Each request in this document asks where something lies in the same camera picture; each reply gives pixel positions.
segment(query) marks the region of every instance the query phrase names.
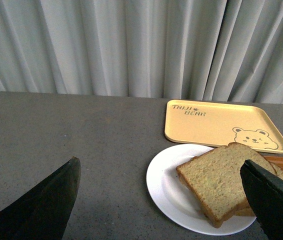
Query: curtain fold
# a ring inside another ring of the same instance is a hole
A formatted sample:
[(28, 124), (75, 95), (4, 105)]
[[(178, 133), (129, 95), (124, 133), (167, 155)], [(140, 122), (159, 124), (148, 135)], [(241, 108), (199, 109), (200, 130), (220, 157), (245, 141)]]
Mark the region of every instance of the curtain fold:
[(283, 0), (2, 0), (0, 91), (283, 104)]

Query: white curtain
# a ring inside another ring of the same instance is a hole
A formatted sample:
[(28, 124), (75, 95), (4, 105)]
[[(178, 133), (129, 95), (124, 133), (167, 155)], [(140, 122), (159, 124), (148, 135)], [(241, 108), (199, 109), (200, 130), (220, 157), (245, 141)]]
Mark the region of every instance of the white curtain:
[(283, 0), (2, 0), (0, 91), (283, 104)]

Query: tray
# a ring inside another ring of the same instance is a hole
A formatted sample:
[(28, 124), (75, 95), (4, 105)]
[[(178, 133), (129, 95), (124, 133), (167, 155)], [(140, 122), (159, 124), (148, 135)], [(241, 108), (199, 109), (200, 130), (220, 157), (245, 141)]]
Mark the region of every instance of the tray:
[(170, 100), (165, 136), (172, 142), (210, 147), (242, 143), (258, 152), (283, 153), (283, 136), (255, 106)]

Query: bread slice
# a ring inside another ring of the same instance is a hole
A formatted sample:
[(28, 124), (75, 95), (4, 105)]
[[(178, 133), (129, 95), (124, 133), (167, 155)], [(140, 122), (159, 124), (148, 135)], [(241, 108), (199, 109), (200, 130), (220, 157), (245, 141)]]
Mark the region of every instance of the bread slice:
[(276, 173), (262, 155), (237, 142), (214, 148), (176, 167), (180, 181), (198, 198), (203, 213), (215, 228), (249, 207), (240, 175), (248, 159)]
[[(281, 169), (277, 164), (270, 162), (272, 167), (275, 169), (276, 175), (283, 180), (283, 169)], [(242, 210), (239, 210), (235, 214), (236, 216), (245, 216), (245, 217), (254, 217), (255, 213), (251, 207), (246, 207)]]
[(277, 176), (283, 180), (283, 169), (281, 169), (281, 167), (279, 167), (277, 164), (271, 162), (270, 163), (272, 165), (272, 167), (275, 169)]

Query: toast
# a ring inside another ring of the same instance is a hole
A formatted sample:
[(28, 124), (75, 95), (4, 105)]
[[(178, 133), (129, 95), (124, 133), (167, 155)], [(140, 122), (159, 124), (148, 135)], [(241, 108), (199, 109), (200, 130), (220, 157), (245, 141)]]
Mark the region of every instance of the toast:
[(240, 175), (248, 159), (276, 174), (262, 155), (237, 142), (214, 148), (176, 167), (180, 182), (197, 197), (215, 228), (220, 228), (237, 211), (250, 207)]

